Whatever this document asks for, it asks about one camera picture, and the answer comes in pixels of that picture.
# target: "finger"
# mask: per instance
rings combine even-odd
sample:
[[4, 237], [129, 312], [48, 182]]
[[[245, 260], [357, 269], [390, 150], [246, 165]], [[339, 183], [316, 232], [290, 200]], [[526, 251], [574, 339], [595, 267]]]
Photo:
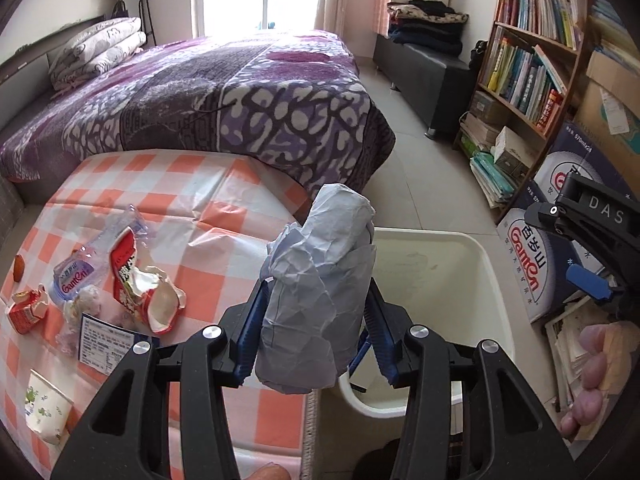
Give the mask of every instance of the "finger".
[[578, 432], [579, 428], [580, 426], [578, 426], [571, 412], [567, 413], [560, 421], [560, 434], [563, 438], [571, 438]]
[[607, 325], [591, 325], [580, 332], [580, 346], [592, 355], [599, 354], [604, 348], [604, 335]]
[[578, 424], [588, 426], [598, 418], [601, 409], [602, 392], [600, 390], [583, 390], [575, 399], [572, 414]]
[[253, 473], [246, 480], [291, 480], [289, 471], [281, 465], [268, 463]]
[[604, 352], [600, 352], [585, 362], [582, 368], [580, 380], [582, 387], [586, 390], [597, 388], [607, 373], [607, 356]]

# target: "bookshelf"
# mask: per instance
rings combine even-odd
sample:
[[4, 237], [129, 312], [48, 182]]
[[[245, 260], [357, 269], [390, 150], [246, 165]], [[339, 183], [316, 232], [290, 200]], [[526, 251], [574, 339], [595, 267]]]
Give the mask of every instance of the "bookshelf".
[[[561, 41], [553, 40], [530, 30], [519, 28], [510, 23], [505, 23], [505, 21], [507, 20], [501, 21], [500, 10], [502, 1], [503, 0], [498, 0], [496, 5], [491, 36], [489, 38], [488, 48], [484, 56], [484, 61], [482, 62], [482, 67], [478, 75], [478, 81], [476, 82], [476, 89], [486, 92], [487, 94], [494, 97], [498, 102], [503, 104], [504, 107], [510, 111], [515, 121], [521, 123], [525, 128], [531, 130], [536, 136], [542, 138], [543, 147], [540, 149], [535, 163], [529, 169], [529, 172], [520, 184], [519, 188], [516, 190], [516, 193], [514, 193], [511, 200], [497, 211], [494, 210], [494, 219], [496, 220], [496, 224], [499, 224], [502, 221], [507, 211], [512, 207], [514, 200], [522, 192], [526, 181], [533, 178], [533, 175], [536, 173], [536, 171], [544, 161], [548, 150], [556, 140], [558, 131], [560, 130], [560, 127], [564, 122], [565, 115], [574, 97], [576, 87], [578, 86], [578, 80], [580, 79], [580, 74], [584, 72], [584, 70], [586, 70], [587, 63], [589, 62], [589, 57], [591, 55], [590, 48], [588, 47], [589, 20], [585, 21], [584, 27], [582, 28], [582, 41], [580, 41], [580, 43], [574, 49], [567, 44], [561, 43]], [[584, 16], [589, 15], [591, 1], [592, 0], [584, 0], [582, 3], [584, 7], [581, 9], [581, 11]], [[522, 113], [520, 110], [518, 110], [518, 108], [516, 108], [509, 101], [499, 95], [498, 92], [489, 90], [487, 86], [482, 83], [484, 81], [485, 71], [493, 69], [493, 67], [488, 67], [491, 57], [490, 51], [500, 31], [502, 31], [503, 33], [506, 31], [506, 33], [511, 37], [517, 37], [519, 41], [523, 41], [528, 47], [533, 48], [536, 45], [539, 45], [540, 47], [542, 47], [546, 54], [549, 54], [549, 56], [562, 62], [564, 66], [570, 69], [570, 79], [567, 84], [567, 92], [564, 96], [564, 100], [562, 101], [559, 113], [557, 113], [551, 124], [548, 124], [546, 128], [538, 127], [538, 125], [534, 121], [529, 119], [526, 114]], [[458, 137], [456, 138], [457, 146], [460, 145], [460, 136], [461, 134], [458, 134]]]

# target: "table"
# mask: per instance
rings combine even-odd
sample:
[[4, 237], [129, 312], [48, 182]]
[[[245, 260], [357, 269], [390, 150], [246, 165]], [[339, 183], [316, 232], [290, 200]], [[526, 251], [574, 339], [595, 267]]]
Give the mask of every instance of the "table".
[[[19, 251], [26, 262], [24, 277], [14, 285], [7, 276], [1, 298], [8, 304], [18, 290], [48, 286], [57, 263], [103, 229], [109, 215], [133, 204], [155, 233], [149, 245], [156, 265], [187, 294], [177, 325], [161, 338], [163, 345], [181, 342], [219, 321], [226, 307], [248, 298], [267, 241], [293, 221], [306, 200], [305, 191], [288, 176], [245, 156], [172, 150], [95, 155], [44, 207]], [[110, 291], [112, 283], [107, 280], [104, 290]], [[58, 351], [56, 335], [63, 319], [55, 306], [27, 335], [19, 335], [6, 316], [0, 317], [0, 420], [34, 468], [48, 478], [62, 448], [39, 440], [26, 426], [22, 407], [30, 370], [73, 399], [71, 428], [106, 377]], [[172, 384], [170, 396], [174, 479], [182, 478], [178, 388]], [[224, 395], [243, 477], [267, 462], [282, 464], [293, 478], [306, 476], [301, 464], [303, 434], [313, 425], [311, 396], [284, 396], [253, 375], [245, 386]]]

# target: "purple patterned blanket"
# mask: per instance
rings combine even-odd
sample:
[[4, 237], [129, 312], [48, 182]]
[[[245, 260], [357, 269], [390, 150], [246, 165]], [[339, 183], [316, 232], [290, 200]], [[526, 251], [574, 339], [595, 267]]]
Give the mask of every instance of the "purple patterned blanket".
[[313, 197], [361, 191], [393, 132], [333, 34], [262, 32], [158, 46], [50, 102], [0, 148], [14, 182], [63, 180], [88, 156], [165, 148], [251, 155]]

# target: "wooden bookshelf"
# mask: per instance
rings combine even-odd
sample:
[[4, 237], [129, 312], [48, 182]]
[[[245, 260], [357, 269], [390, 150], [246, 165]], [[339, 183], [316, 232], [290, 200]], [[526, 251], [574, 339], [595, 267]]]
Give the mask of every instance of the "wooden bookshelf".
[[[507, 108], [507, 110], [509, 110], [512, 113], [512, 115], [516, 118], [517, 121], [521, 122], [526, 127], [531, 129], [537, 136], [544, 139], [545, 143], [542, 149], [540, 150], [540, 152], [538, 153], [535, 163], [529, 169], [529, 172], [527, 173], [523, 182], [520, 184], [520, 187], [516, 190], [516, 193], [514, 193], [512, 199], [507, 204], [502, 206], [497, 214], [494, 214], [494, 218], [496, 219], [496, 224], [499, 224], [502, 221], [502, 219], [507, 214], [509, 209], [511, 209], [511, 207], [513, 206], [513, 203], [515, 202], [516, 198], [523, 191], [523, 188], [526, 182], [531, 180], [533, 176], [535, 176], [538, 168], [540, 167], [542, 162], [545, 160], [546, 154], [548, 153], [548, 150], [551, 148], [554, 141], [556, 140], [556, 137], [558, 136], [558, 132], [560, 131], [560, 128], [564, 122], [564, 117], [567, 113], [569, 105], [572, 102], [572, 98], [574, 96], [574, 93], [578, 84], [578, 80], [580, 78], [580, 74], [583, 73], [584, 70], [586, 70], [587, 63], [589, 62], [589, 57], [591, 55], [590, 49], [587, 46], [588, 37], [589, 37], [589, 34], [588, 34], [589, 20], [588, 19], [586, 20], [586, 23], [584, 25], [584, 30], [582, 31], [582, 41], [580, 42], [580, 46], [578, 50], [574, 50], [571, 47], [568, 47], [550, 38], [546, 38], [545, 36], [540, 36], [539, 34], [529, 32], [528, 30], [523, 30], [521, 28], [514, 27], [513, 25], [508, 25], [507, 23], [500, 22], [498, 20], [500, 17], [498, 15], [500, 11], [500, 1], [501, 0], [498, 0], [496, 4], [494, 24], [492, 27], [491, 36], [489, 38], [488, 49], [484, 56], [484, 60], [482, 62], [482, 67], [480, 69], [480, 72], [478, 73], [478, 81], [476, 82], [476, 89], [480, 89], [484, 92], [487, 92], [492, 97], [494, 97], [498, 102], [503, 104], [504, 107]], [[593, 0], [585, 0], [584, 2], [585, 8], [583, 9], [583, 11], [585, 16], [589, 15], [589, 8], [592, 1]], [[564, 96], [564, 100], [562, 101], [562, 107], [560, 108], [560, 113], [556, 116], [554, 121], [550, 125], [548, 125], [546, 129], [546, 135], [544, 131], [538, 128], [529, 118], [527, 118], [523, 113], [521, 113], [516, 107], [511, 105], [510, 102], [507, 102], [505, 99], [500, 97], [495, 92], [489, 91], [489, 89], [482, 84], [484, 72], [485, 70], [487, 70], [487, 64], [490, 58], [489, 52], [492, 44], [494, 44], [494, 40], [497, 36], [499, 27], [502, 27], [504, 30], [507, 30], [509, 33], [513, 34], [514, 36], [517, 36], [520, 40], [525, 41], [527, 44], [529, 44], [532, 47], [539, 44], [543, 49], [545, 49], [545, 51], [548, 50], [548, 54], [550, 56], [556, 57], [559, 60], [562, 60], [563, 62], [565, 62], [568, 67], [570, 68], [572, 67], [571, 78], [569, 81], [569, 85], [567, 87], [567, 93]], [[458, 137], [456, 138], [456, 144], [459, 144], [460, 142], [460, 135], [461, 134], [459, 133]]]

